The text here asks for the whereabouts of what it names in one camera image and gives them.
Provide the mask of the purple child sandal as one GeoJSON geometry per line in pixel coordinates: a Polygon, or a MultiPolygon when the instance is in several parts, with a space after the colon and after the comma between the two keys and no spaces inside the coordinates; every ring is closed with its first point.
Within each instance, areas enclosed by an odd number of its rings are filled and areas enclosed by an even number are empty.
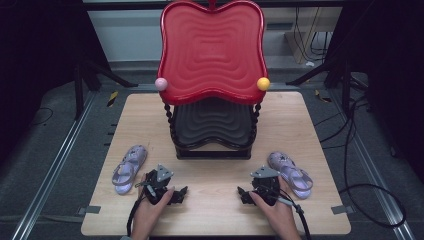
{"type": "Polygon", "coordinates": [[[283,152],[272,152],[268,156],[268,164],[280,173],[298,198],[307,199],[311,195],[313,180],[306,171],[296,166],[289,155],[283,152]]]}
{"type": "Polygon", "coordinates": [[[133,181],[146,158],[147,150],[142,145],[134,145],[127,151],[114,169],[111,179],[118,195],[125,195],[131,190],[133,181]]]}

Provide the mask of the grey tape piece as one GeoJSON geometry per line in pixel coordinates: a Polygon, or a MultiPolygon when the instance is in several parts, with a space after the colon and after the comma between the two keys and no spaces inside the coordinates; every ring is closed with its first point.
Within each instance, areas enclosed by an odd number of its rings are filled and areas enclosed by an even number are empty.
{"type": "Polygon", "coordinates": [[[344,205],[333,206],[331,210],[334,215],[338,215],[342,213],[345,213],[345,214],[354,213],[354,209],[351,206],[344,206],[344,205]]]}
{"type": "Polygon", "coordinates": [[[101,206],[86,206],[86,207],[80,207],[78,209],[79,215],[85,215],[87,213],[93,213],[98,214],[100,212],[101,206]]]}

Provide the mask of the metal floor rail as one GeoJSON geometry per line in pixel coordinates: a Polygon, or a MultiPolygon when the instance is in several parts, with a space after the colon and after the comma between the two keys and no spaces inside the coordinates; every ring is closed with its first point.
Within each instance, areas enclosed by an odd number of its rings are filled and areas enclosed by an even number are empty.
{"type": "Polygon", "coordinates": [[[348,125],[348,133],[346,136],[344,146],[344,188],[343,193],[345,193],[354,209],[357,212],[363,214],[368,220],[373,222],[374,224],[386,228],[391,229],[397,240],[417,240],[414,235],[412,229],[410,228],[407,222],[407,210],[404,204],[400,201],[400,199],[389,190],[389,187],[386,181],[383,179],[382,174],[377,169],[370,153],[365,147],[365,144],[358,133],[356,123],[355,123],[355,112],[357,110],[357,104],[363,101],[363,97],[359,99],[350,100],[350,109],[348,112],[345,112],[342,109],[341,100],[338,95],[333,91],[330,92],[330,96],[332,97],[334,104],[341,114],[341,118],[348,125]],[[348,162],[348,148],[352,147],[355,153],[358,156],[358,162],[361,164],[368,182],[367,183],[355,183],[352,184],[348,181],[347,174],[347,162],[348,162]],[[366,206],[361,206],[355,200],[352,192],[356,189],[369,189],[377,198],[377,202],[379,203],[386,219],[378,220],[376,216],[371,212],[371,209],[366,206]]]}
{"type": "Polygon", "coordinates": [[[87,93],[87,99],[84,101],[81,115],[73,122],[55,159],[53,160],[47,174],[45,175],[41,186],[35,194],[31,204],[25,211],[25,214],[20,218],[11,240],[27,240],[29,237],[33,227],[36,224],[36,221],[40,217],[41,211],[44,208],[54,185],[56,184],[58,177],[62,172],[69,153],[71,152],[81,132],[81,129],[92,109],[93,102],[97,95],[98,93],[93,91],[89,91],[87,93]]]}

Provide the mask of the yellow and black tape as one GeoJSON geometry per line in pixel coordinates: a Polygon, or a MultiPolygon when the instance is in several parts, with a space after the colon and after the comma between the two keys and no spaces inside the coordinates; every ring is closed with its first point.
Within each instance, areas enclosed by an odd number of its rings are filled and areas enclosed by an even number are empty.
{"type": "Polygon", "coordinates": [[[111,93],[109,100],[107,102],[107,105],[106,105],[107,107],[113,106],[113,104],[114,104],[114,102],[115,102],[115,100],[118,96],[118,93],[119,93],[118,91],[114,91],[114,92],[111,93]]]}
{"type": "Polygon", "coordinates": [[[315,96],[322,102],[331,103],[332,100],[330,97],[323,96],[319,90],[314,90],[315,96]]]}

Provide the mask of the black metal stand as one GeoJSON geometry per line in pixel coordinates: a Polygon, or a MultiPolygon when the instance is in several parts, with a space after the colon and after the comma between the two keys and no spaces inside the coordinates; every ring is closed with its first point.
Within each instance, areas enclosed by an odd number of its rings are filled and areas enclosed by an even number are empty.
{"type": "Polygon", "coordinates": [[[341,84],[342,109],[348,112],[350,109],[350,82],[352,77],[352,66],[348,60],[338,60],[337,58],[326,60],[323,64],[296,80],[287,82],[287,85],[299,86],[322,72],[327,73],[327,77],[324,81],[324,86],[327,89],[335,88],[338,84],[341,84]]]}
{"type": "Polygon", "coordinates": [[[83,96],[83,83],[86,83],[90,91],[97,91],[100,89],[101,83],[97,75],[101,74],[112,81],[118,83],[125,88],[137,87],[137,84],[124,80],[118,75],[114,74],[111,70],[102,67],[93,61],[85,60],[76,64],[74,75],[74,89],[75,89],[75,102],[76,113],[75,119],[78,120],[84,111],[84,96],[83,96]]]}

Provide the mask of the red and black tiered rack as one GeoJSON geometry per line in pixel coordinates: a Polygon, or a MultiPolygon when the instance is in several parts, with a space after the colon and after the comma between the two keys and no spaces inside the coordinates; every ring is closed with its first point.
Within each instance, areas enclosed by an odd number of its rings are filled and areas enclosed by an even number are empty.
{"type": "Polygon", "coordinates": [[[252,0],[177,0],[162,11],[155,87],[179,159],[248,159],[270,86],[252,0]]]}

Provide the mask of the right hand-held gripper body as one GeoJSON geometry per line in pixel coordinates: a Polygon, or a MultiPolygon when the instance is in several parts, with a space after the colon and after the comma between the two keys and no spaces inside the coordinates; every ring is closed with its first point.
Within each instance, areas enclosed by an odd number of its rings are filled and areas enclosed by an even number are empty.
{"type": "Polygon", "coordinates": [[[273,206],[280,194],[279,172],[267,166],[262,166],[251,172],[250,176],[253,178],[254,192],[268,205],[273,206]]]}

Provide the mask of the person's left hand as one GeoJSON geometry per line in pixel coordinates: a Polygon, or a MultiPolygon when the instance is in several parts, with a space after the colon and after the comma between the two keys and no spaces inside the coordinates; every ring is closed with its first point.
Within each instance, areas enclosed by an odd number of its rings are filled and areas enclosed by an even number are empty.
{"type": "Polygon", "coordinates": [[[161,214],[168,205],[168,202],[171,200],[174,190],[174,187],[169,188],[168,191],[163,195],[162,199],[156,205],[153,205],[149,202],[148,199],[143,198],[144,192],[140,187],[138,190],[140,204],[134,213],[132,232],[147,232],[150,236],[156,224],[158,223],[161,214]]]}

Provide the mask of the dark curtain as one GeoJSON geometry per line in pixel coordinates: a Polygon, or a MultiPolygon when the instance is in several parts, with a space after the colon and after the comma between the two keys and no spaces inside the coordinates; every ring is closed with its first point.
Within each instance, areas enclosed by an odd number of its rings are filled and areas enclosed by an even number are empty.
{"type": "Polygon", "coordinates": [[[345,51],[394,146],[424,183],[424,0],[345,6],[329,55],[345,51]]]}
{"type": "Polygon", "coordinates": [[[83,0],[0,0],[0,169],[43,96],[85,61],[109,67],[83,0]]]}

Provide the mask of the light wooden cabinet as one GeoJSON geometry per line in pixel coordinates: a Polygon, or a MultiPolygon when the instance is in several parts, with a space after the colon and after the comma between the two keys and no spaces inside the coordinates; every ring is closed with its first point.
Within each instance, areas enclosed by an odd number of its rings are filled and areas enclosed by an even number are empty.
{"type": "Polygon", "coordinates": [[[310,44],[318,32],[333,32],[341,14],[341,7],[296,7],[293,27],[285,33],[295,62],[303,64],[308,59],[310,44]]]}

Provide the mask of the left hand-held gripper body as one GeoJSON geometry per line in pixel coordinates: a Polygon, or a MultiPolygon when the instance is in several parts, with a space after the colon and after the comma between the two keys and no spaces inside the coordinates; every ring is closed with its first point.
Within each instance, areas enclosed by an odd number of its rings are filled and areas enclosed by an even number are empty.
{"type": "Polygon", "coordinates": [[[149,202],[156,205],[168,191],[167,185],[174,173],[162,164],[150,171],[145,179],[137,183],[135,187],[141,187],[149,202]]]}

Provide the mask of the person's right hand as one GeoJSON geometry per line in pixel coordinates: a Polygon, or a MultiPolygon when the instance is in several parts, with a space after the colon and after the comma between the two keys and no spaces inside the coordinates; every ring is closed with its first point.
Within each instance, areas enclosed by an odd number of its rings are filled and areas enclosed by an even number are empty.
{"type": "Polygon", "coordinates": [[[250,197],[256,206],[265,215],[272,230],[281,238],[281,234],[288,231],[297,231],[292,207],[281,202],[273,206],[268,205],[258,194],[250,192],[250,197]]]}

